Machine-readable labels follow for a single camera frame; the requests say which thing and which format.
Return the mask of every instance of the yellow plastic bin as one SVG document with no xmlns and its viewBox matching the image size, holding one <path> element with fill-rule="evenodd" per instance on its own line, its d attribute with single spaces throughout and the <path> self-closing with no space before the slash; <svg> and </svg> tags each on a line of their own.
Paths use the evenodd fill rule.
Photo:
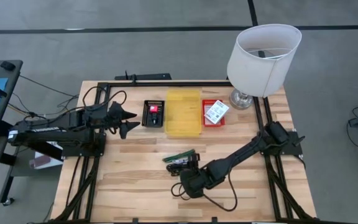
<svg viewBox="0 0 358 224">
<path fill-rule="evenodd" d="M 197 137 L 201 133 L 199 90 L 168 90 L 165 133 L 171 137 Z"/>
</svg>

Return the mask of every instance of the red object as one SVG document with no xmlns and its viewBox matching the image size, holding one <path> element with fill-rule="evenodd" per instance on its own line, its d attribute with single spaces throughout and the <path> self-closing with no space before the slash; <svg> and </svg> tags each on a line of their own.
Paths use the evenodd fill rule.
<svg viewBox="0 0 358 224">
<path fill-rule="evenodd" d="M 158 112 L 158 106 L 150 106 L 150 113 L 157 113 Z"/>
<path fill-rule="evenodd" d="M 220 126 L 222 126 L 222 125 L 224 125 L 224 116 L 223 116 L 223 118 L 217 123 L 217 124 L 213 124 L 210 120 L 208 120 L 205 116 L 204 116 L 204 114 L 208 111 L 208 110 L 205 110 L 205 106 L 212 106 L 212 105 L 214 105 L 215 104 L 215 102 L 217 102 L 218 100 L 203 100 L 203 114 L 202 114 L 202 116 L 203 116 L 203 119 L 201 119 L 202 121 L 203 121 L 203 124 L 204 124 L 204 126 L 206 126 L 206 127 L 215 127 L 215 128 L 217 128 L 217 127 L 220 127 Z M 211 124 L 206 124 L 205 123 L 205 121 L 206 120 L 208 120 Z"/>
</svg>

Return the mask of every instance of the table lamp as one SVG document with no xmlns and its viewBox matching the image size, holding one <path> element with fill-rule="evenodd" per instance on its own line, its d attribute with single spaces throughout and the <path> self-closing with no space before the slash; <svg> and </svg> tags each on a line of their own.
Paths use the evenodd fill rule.
<svg viewBox="0 0 358 224">
<path fill-rule="evenodd" d="M 227 76 L 234 86 L 231 105 L 244 110 L 253 96 L 266 97 L 280 89 L 301 39 L 297 28 L 283 24 L 242 31 L 227 64 Z"/>
</svg>

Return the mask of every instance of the wooden tabletop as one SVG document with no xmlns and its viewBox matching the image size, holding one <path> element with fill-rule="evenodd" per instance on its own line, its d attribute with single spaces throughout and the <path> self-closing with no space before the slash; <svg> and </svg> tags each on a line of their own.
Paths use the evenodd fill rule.
<svg viewBox="0 0 358 224">
<path fill-rule="evenodd" d="M 89 88 L 97 84 L 97 81 L 83 82 L 80 99 Z M 125 90 L 127 100 L 122 107 L 137 113 L 137 117 L 131 121 L 141 121 L 144 100 L 165 100 L 169 88 L 175 87 L 114 87 L 111 94 Z M 232 87 L 183 88 L 200 90 L 202 99 L 222 99 L 223 103 L 230 106 Z M 89 93 L 86 104 L 92 105 L 94 98 L 95 92 Z M 117 95 L 114 100 L 120 102 L 122 96 Z M 284 89 L 270 96 L 269 101 L 273 119 L 280 121 L 285 128 L 293 129 Z M 274 221 L 267 171 L 260 154 L 247 159 L 232 171 L 232 183 L 239 198 L 237 209 L 233 212 L 225 212 L 205 198 L 184 201 L 171 195 L 171 186 L 179 180 L 166 171 L 166 163 L 162 162 L 162 158 L 195 149 L 200 153 L 200 166 L 203 166 L 213 159 L 230 155 L 247 144 L 258 131 L 253 105 L 243 111 L 230 108 L 225 115 L 225 122 L 220 128 L 203 127 L 199 138 L 189 139 L 170 139 L 163 128 L 143 126 L 129 132 L 126 140 L 107 132 L 107 145 L 99 164 L 91 221 L 131 222 L 132 218 L 139 218 L 140 222 L 210 222 L 211 217 L 217 217 L 220 222 Z M 65 208 L 76 160 L 76 157 L 71 157 L 63 164 L 51 218 L 58 216 Z M 282 156 L 282 160 L 289 191 L 307 213 L 315 216 L 303 164 L 293 156 Z M 77 190 L 80 170 L 81 165 L 71 196 Z M 226 208 L 234 205 L 227 179 L 214 189 L 204 192 Z M 282 217 L 285 217 L 282 196 L 278 192 Z M 87 196 L 86 193 L 83 197 L 80 217 L 85 215 Z"/>
</svg>

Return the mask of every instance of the caster wheel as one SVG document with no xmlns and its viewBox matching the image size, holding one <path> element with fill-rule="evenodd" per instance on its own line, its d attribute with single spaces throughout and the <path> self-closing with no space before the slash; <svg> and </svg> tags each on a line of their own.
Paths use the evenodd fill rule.
<svg viewBox="0 0 358 224">
<path fill-rule="evenodd" d="M 15 200 L 13 198 L 8 198 L 6 202 L 2 203 L 3 206 L 11 205 Z"/>
</svg>

